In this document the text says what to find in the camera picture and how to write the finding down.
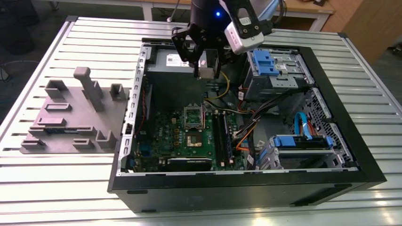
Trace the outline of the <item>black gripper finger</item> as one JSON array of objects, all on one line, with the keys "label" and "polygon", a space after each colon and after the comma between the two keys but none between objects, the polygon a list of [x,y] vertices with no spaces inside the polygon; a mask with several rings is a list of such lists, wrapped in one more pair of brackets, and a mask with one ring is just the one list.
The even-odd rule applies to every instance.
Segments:
[{"label": "black gripper finger", "polygon": [[170,30],[170,40],[182,62],[193,68],[193,77],[198,77],[198,59],[204,51],[204,41],[200,34],[200,27],[188,23],[182,28],[173,27]]},{"label": "black gripper finger", "polygon": [[225,60],[225,43],[220,34],[212,33],[205,37],[206,68],[212,69],[213,78],[218,78]]}]

